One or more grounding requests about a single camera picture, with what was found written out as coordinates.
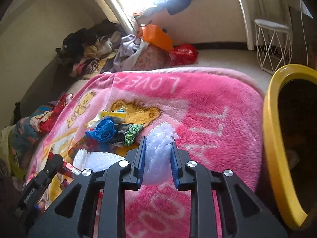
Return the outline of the pink cartoon fleece blanket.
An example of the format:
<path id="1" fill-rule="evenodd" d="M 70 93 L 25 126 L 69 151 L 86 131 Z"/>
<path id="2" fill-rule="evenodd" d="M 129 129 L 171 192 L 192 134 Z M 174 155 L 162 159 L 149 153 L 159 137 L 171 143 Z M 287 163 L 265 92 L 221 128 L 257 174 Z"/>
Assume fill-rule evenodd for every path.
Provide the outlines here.
<path id="1" fill-rule="evenodd" d="M 87 123 L 102 110 L 127 110 L 142 136 L 161 123 L 178 134 L 177 147 L 206 168 L 234 171 L 255 190 L 262 164 L 263 94 L 245 74 L 227 69 L 174 68 L 99 74 L 74 94 L 39 144 L 28 179 L 49 152 L 68 158 Z"/>

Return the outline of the yellow rimmed black trash bin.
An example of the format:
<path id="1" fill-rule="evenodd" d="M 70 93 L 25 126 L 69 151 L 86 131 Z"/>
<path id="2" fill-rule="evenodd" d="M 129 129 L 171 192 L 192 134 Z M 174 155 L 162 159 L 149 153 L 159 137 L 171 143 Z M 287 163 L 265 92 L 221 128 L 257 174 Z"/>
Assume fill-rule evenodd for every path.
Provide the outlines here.
<path id="1" fill-rule="evenodd" d="M 288 166 L 278 113 L 282 87 L 292 80 L 316 84 L 316 70 L 302 64 L 288 64 L 277 70 L 269 83 L 263 102 L 263 142 L 273 195 L 285 224 L 298 230 L 308 215 L 301 207 Z"/>

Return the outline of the pile of clothes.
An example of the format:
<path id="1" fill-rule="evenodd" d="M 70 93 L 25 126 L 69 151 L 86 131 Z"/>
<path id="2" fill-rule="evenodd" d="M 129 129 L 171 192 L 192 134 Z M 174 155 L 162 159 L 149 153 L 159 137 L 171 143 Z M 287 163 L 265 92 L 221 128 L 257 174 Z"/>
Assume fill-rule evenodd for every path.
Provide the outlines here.
<path id="1" fill-rule="evenodd" d="M 125 33 L 120 24 L 108 19 L 89 29 L 79 29 L 65 37 L 62 46 L 55 49 L 57 66 L 67 70 L 72 77 L 81 75 L 87 64 L 115 52 Z"/>

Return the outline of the red snack packet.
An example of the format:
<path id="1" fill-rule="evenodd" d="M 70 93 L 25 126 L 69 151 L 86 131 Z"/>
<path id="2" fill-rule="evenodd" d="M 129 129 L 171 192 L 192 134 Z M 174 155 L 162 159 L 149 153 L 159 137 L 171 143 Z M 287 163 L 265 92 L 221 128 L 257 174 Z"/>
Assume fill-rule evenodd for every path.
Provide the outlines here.
<path id="1" fill-rule="evenodd" d="M 71 163 L 64 161 L 61 155 L 54 154 L 53 152 L 49 152 L 47 162 L 54 163 L 59 174 L 70 177 L 72 179 L 74 179 L 81 173 L 81 170 L 74 167 Z"/>

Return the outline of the cream curtain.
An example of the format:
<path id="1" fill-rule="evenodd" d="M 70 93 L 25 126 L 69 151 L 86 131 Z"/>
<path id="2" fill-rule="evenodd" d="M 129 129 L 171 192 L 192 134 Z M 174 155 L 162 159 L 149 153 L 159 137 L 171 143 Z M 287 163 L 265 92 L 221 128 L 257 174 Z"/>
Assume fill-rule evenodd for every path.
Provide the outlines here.
<path id="1" fill-rule="evenodd" d="M 286 0 L 239 0 L 247 36 L 247 46 L 252 51 L 256 45 L 256 19 L 265 19 L 291 27 L 291 16 Z"/>
<path id="2" fill-rule="evenodd" d="M 122 26 L 127 34 L 136 35 L 139 24 L 133 16 L 128 3 L 133 0 L 95 0 L 107 19 Z"/>

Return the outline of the cream right curtain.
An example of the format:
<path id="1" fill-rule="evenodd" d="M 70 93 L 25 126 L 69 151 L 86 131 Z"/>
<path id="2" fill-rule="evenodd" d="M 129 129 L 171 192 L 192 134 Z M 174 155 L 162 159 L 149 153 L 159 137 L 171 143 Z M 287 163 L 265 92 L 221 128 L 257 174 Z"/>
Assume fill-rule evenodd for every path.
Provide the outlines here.
<path id="1" fill-rule="evenodd" d="M 286 0 L 239 0 L 247 36 L 247 46 L 252 51 L 256 45 L 256 19 L 265 19 L 291 27 L 291 16 Z"/>

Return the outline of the blue plastic bag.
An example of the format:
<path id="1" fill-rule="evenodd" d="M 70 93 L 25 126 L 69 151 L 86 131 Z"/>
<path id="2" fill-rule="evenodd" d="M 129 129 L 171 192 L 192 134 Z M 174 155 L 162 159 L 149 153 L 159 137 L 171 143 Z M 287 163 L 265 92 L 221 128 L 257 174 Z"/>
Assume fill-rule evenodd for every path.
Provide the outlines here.
<path id="1" fill-rule="evenodd" d="M 96 140 L 99 144 L 109 143 L 115 134 L 115 122 L 110 117 L 100 120 L 94 128 L 85 132 L 87 137 Z"/>

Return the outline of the yellow snack wrapper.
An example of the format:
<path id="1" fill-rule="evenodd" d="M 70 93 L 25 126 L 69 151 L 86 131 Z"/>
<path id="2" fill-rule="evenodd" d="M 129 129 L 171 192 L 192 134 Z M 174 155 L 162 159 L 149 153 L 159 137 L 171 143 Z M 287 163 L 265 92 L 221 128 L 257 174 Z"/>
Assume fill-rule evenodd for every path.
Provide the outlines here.
<path id="1" fill-rule="evenodd" d="M 93 128 L 97 126 L 97 124 L 106 118 L 111 118 L 115 124 L 123 123 L 125 121 L 127 115 L 127 110 L 125 107 L 121 107 L 119 110 L 116 111 L 106 111 L 102 110 L 99 112 L 91 121 L 85 124 L 86 128 Z"/>

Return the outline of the red bag on floor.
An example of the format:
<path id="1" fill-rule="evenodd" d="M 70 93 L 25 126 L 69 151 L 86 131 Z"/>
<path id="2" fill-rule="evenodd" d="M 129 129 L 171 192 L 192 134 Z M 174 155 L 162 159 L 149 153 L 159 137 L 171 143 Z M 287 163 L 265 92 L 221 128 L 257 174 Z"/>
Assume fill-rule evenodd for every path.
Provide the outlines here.
<path id="1" fill-rule="evenodd" d="M 190 44 L 183 44 L 175 47 L 169 52 L 170 65 L 181 66 L 194 64 L 198 58 L 199 52 L 197 49 Z"/>

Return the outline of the green black snack wrapper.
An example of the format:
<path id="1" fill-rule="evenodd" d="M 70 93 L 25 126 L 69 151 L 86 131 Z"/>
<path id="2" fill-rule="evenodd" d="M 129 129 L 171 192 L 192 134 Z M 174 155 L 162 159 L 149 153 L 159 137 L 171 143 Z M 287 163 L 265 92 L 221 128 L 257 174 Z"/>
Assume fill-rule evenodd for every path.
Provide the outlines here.
<path id="1" fill-rule="evenodd" d="M 142 124 L 115 124 L 115 134 L 111 143 L 122 147 L 131 146 L 142 129 Z"/>

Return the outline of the lavender white garment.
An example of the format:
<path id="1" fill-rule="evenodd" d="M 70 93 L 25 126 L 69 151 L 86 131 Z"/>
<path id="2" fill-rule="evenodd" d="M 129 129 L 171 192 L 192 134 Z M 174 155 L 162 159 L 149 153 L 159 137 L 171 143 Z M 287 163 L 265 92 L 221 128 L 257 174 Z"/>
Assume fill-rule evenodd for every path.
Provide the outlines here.
<path id="1" fill-rule="evenodd" d="M 130 71 L 136 64 L 141 53 L 147 49 L 148 45 L 148 42 L 132 34 L 122 37 L 119 49 L 113 61 L 115 71 Z"/>

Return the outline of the white foam net sleeve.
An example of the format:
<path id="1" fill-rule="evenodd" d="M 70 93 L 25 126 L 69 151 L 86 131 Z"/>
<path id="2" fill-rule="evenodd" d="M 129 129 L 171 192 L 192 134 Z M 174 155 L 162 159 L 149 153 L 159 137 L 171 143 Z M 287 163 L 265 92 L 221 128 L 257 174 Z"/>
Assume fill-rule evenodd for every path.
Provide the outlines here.
<path id="1" fill-rule="evenodd" d="M 171 178 L 172 143 L 178 138 L 175 128 L 167 122 L 159 124 L 147 135 L 143 185 L 159 186 Z"/>

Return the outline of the orange paper bag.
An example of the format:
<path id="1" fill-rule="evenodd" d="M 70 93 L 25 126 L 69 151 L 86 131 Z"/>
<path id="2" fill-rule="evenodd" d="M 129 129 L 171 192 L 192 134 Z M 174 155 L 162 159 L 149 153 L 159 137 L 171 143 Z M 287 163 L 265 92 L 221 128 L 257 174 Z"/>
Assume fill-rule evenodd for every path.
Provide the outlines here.
<path id="1" fill-rule="evenodd" d="M 174 49 L 173 40 L 157 25 L 143 25 L 142 39 L 160 49 L 170 52 Z"/>

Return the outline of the floral laundry basket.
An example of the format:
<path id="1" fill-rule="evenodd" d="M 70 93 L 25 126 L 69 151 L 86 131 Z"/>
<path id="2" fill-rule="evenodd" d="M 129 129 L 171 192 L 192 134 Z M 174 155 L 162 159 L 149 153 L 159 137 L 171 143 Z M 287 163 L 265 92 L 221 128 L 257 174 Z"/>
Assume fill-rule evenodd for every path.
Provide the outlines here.
<path id="1" fill-rule="evenodd" d="M 152 44 L 141 52 L 131 71 L 155 70 L 170 67 L 170 58 L 167 51 Z"/>

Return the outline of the cream left curtain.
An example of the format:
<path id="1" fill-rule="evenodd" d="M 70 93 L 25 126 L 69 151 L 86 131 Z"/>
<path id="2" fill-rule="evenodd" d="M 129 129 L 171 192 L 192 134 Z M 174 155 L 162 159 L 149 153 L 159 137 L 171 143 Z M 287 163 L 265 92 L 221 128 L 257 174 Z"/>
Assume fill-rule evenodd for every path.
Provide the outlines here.
<path id="1" fill-rule="evenodd" d="M 127 34 L 136 35 L 139 24 L 133 16 L 128 3 L 133 0 L 95 0 L 107 19 L 122 26 Z"/>

